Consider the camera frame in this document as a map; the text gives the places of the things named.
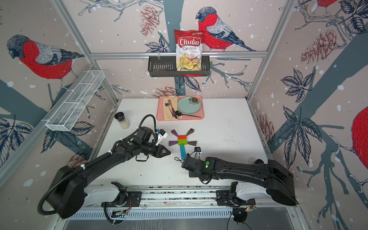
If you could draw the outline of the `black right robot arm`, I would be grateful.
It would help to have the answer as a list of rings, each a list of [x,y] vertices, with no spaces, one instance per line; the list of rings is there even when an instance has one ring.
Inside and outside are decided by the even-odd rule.
[[[293,174],[275,160],[268,160],[262,164],[242,164],[215,157],[200,160],[187,155],[181,167],[188,170],[191,177],[199,178],[205,185],[212,180],[220,179],[247,182],[265,188],[266,193],[279,204],[286,206],[298,204]]]

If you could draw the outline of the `teal rectangular block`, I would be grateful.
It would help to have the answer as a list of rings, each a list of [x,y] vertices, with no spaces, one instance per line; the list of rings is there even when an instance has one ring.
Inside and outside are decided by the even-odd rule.
[[[181,159],[184,160],[186,157],[185,145],[180,146]]]

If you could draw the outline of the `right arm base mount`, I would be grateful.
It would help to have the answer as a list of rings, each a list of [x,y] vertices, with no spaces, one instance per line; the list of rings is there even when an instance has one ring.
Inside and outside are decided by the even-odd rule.
[[[237,208],[240,206],[254,206],[255,199],[243,200],[231,193],[230,190],[217,190],[215,200],[218,206],[227,206],[230,208]]]

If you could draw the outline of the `purple wedge block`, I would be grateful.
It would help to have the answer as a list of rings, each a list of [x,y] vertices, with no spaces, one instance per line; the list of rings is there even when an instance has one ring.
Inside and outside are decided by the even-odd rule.
[[[175,135],[176,137],[178,137],[178,134],[177,134],[177,132],[176,132],[175,130],[172,130],[172,131],[171,131],[171,133],[172,133],[173,135]]]
[[[173,146],[178,144],[178,141],[169,141],[169,146]]]

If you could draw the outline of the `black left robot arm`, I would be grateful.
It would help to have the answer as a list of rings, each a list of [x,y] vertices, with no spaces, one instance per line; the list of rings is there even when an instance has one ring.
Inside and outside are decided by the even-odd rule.
[[[70,168],[60,168],[49,190],[42,196],[37,206],[41,215],[59,214],[63,219],[73,216],[81,208],[103,202],[117,202],[119,206],[126,200],[126,188],[112,182],[108,185],[91,185],[91,182],[113,167],[136,158],[141,153],[162,158],[170,151],[160,144],[167,137],[163,129],[153,131],[140,127],[137,134],[114,143],[111,150],[98,158]]]

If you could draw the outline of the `red rectangular block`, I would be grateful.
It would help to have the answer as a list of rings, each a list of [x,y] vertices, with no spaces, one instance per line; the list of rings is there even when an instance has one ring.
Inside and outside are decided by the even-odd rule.
[[[179,140],[186,140],[187,139],[187,135],[179,135],[178,136]]]

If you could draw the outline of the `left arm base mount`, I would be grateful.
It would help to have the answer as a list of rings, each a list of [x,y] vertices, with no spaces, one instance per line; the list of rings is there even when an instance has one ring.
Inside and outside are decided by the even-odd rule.
[[[119,194],[118,197],[112,202],[103,202],[101,206],[107,208],[135,208],[140,206],[142,192],[125,192]]]

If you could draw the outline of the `green rectangular block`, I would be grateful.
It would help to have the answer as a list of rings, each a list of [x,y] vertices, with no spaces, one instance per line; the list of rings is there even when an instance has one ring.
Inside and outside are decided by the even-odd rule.
[[[179,146],[187,145],[187,139],[179,139],[178,140],[178,145]]]

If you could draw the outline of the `dark brown wedge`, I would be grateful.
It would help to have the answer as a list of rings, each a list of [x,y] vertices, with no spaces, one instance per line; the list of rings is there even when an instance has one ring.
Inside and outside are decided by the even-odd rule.
[[[197,141],[188,141],[187,145],[192,145],[192,146],[196,146],[197,145]]]
[[[191,128],[188,132],[187,132],[187,136],[189,136],[190,134],[194,133],[194,130]]]

